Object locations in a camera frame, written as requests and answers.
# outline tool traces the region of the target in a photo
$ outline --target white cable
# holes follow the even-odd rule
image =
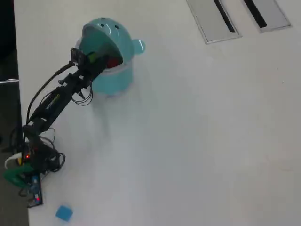
[[[14,154],[13,156],[10,156],[8,159],[5,160],[5,162],[4,162],[4,167],[5,167],[6,169],[8,169],[7,163],[8,163],[9,160],[12,160],[12,159],[19,159],[19,158],[21,158],[21,157],[22,157],[22,153],[21,153],[21,152],[19,152],[19,153],[17,153],[17,154]]]

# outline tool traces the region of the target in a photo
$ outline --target red object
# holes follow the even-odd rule
[[[108,64],[107,64],[107,67],[108,68],[113,68],[113,67],[116,67],[119,65],[119,60],[117,58],[111,58],[109,61],[108,61]]]

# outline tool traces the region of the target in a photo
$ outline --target black slot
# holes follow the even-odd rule
[[[258,11],[258,8],[255,6],[254,2],[252,0],[244,0],[246,3],[246,6],[248,6],[250,12],[252,13],[255,21],[257,22],[258,26],[260,28],[266,27],[267,23],[263,19],[262,15]]]
[[[223,9],[220,1],[219,0],[214,0],[214,2],[216,4],[216,6],[217,6],[217,8],[218,8],[218,10],[220,12],[220,14],[222,15],[222,18],[224,19],[224,21],[225,21],[225,23],[226,23],[229,31],[231,33],[236,33],[235,30],[234,30],[234,28],[233,28],[233,26],[232,26],[232,24],[231,24],[231,22],[230,22],[230,20],[229,20],[229,18],[227,17],[227,14],[226,14],[225,10]]]

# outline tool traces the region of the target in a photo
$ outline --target teal bowl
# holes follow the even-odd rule
[[[108,18],[98,18],[87,23],[76,47],[85,54],[98,51],[100,55],[110,47],[113,49],[111,56],[122,58],[122,64],[105,69],[93,82],[94,92],[109,96],[117,95],[129,87],[133,81],[134,55],[145,51],[143,41],[132,40],[123,25]]]

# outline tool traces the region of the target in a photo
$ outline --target dark floor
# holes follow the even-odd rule
[[[16,52],[0,63],[0,80],[17,76]],[[11,130],[17,125],[18,111],[17,83],[0,84],[0,135],[3,138],[0,150],[8,146]],[[9,153],[0,152],[0,225],[28,226],[26,198],[18,196],[19,189],[4,180],[4,161]]]

